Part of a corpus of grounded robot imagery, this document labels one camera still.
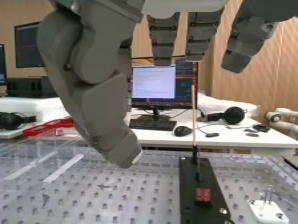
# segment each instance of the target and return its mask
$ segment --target headphones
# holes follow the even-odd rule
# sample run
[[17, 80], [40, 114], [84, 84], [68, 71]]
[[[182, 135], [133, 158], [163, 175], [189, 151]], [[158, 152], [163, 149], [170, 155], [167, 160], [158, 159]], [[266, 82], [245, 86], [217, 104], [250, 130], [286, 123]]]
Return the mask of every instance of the headphones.
[[20, 113], [0, 112], [0, 129], [16, 130], [22, 124], [36, 122], [36, 116], [26, 117]]
[[218, 121], [222, 119], [227, 124], [234, 125], [238, 124], [245, 119], [246, 111], [239, 107], [230, 107], [223, 113], [207, 114], [199, 117], [199, 121]]

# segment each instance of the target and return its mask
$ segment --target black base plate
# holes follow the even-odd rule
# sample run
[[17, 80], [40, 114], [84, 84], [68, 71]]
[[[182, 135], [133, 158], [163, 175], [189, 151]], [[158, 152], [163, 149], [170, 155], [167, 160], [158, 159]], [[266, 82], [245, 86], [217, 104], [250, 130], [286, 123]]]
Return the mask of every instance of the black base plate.
[[[197, 165], [191, 158], [179, 159], [179, 201], [181, 224], [223, 224], [230, 220], [230, 212], [221, 192], [213, 168], [207, 159], [199, 160], [199, 181]], [[198, 202], [197, 189], [210, 189], [210, 202]]]

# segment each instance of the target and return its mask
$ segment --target black monitor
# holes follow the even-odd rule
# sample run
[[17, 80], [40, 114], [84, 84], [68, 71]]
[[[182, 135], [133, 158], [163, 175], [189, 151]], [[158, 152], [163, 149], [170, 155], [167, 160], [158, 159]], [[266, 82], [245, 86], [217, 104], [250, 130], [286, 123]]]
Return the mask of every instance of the black monitor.
[[0, 86], [6, 85], [6, 65], [4, 45], [0, 44]]
[[14, 27], [17, 68], [44, 67], [36, 42], [38, 26], [40, 22]]
[[198, 63], [173, 57], [170, 67], [155, 67], [153, 58], [134, 58], [131, 106], [141, 109], [191, 109], [191, 85], [198, 79]]

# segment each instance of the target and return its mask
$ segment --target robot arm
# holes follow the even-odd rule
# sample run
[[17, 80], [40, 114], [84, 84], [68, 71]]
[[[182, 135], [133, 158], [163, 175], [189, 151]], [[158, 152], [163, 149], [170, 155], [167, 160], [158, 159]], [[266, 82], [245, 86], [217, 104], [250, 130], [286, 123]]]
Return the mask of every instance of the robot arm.
[[[173, 54], [178, 12], [190, 12], [186, 59], [199, 61], [219, 25], [226, 0], [50, 2], [56, 10], [37, 34], [50, 82], [81, 136], [109, 162], [126, 168], [141, 156], [137, 137], [123, 122], [130, 110], [130, 44], [135, 23], [142, 13], [149, 15], [154, 62], [165, 66]], [[223, 57], [225, 69], [242, 71], [272, 35], [276, 22], [296, 15], [294, 2], [243, 0]]]

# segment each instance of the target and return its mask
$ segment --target metal rod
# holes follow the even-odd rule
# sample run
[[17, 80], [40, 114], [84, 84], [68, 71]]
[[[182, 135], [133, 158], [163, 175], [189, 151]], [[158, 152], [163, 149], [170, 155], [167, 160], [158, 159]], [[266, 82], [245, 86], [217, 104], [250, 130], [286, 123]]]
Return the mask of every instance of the metal rod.
[[197, 107], [195, 107], [195, 88], [191, 85], [191, 102], [193, 102], [193, 146], [197, 146]]

